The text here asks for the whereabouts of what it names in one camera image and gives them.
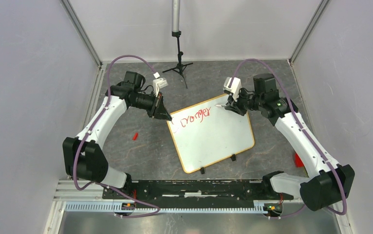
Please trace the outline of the whiteboard with yellow edge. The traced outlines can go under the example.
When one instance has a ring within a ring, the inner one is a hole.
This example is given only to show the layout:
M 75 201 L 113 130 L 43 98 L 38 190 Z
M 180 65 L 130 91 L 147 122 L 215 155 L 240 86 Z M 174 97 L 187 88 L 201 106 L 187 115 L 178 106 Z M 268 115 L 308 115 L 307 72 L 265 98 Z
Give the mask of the whiteboard with yellow edge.
M 220 95 L 170 114 L 168 128 L 185 173 L 254 147 L 249 115 L 241 116 L 215 106 L 226 104 L 227 98 L 226 94 Z

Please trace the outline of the red object behind right arm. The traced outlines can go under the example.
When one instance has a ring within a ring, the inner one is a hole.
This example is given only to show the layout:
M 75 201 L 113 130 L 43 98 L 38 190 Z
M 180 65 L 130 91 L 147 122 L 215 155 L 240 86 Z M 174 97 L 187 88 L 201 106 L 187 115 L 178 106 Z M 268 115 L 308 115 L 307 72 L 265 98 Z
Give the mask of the red object behind right arm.
M 304 167 L 304 164 L 297 153 L 294 154 L 294 164 L 297 168 Z

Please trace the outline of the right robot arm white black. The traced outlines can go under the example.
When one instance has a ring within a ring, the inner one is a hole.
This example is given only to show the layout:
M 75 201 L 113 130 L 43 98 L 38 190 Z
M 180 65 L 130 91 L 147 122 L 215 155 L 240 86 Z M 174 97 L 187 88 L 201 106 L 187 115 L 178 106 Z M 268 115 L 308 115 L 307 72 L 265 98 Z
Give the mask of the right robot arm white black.
M 350 165 L 341 165 L 328 153 L 305 124 L 297 106 L 290 98 L 280 97 L 276 78 L 260 74 L 253 78 L 254 90 L 242 87 L 239 78 L 227 77 L 223 91 L 228 95 L 223 108 L 244 116 L 259 111 L 287 139 L 304 168 L 307 177 L 283 171 L 262 178 L 261 193 L 273 199 L 280 193 L 299 197 L 311 211 L 327 208 L 338 215 L 347 212 L 355 172 Z

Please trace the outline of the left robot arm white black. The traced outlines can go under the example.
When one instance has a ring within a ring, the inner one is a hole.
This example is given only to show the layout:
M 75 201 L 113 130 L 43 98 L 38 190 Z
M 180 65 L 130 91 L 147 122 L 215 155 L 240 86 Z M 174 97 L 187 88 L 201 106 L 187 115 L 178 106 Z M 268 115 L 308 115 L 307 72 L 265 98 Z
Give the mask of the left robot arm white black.
M 172 120 L 160 92 L 168 85 L 167 80 L 155 73 L 150 94 L 142 89 L 144 83 L 143 75 L 127 71 L 123 81 L 106 91 L 101 107 L 88 125 L 77 136 L 65 138 L 62 149 L 67 175 L 112 186 L 123 199 L 132 195 L 129 174 L 112 168 L 102 149 L 113 126 L 130 107 L 145 110 L 152 119 Z

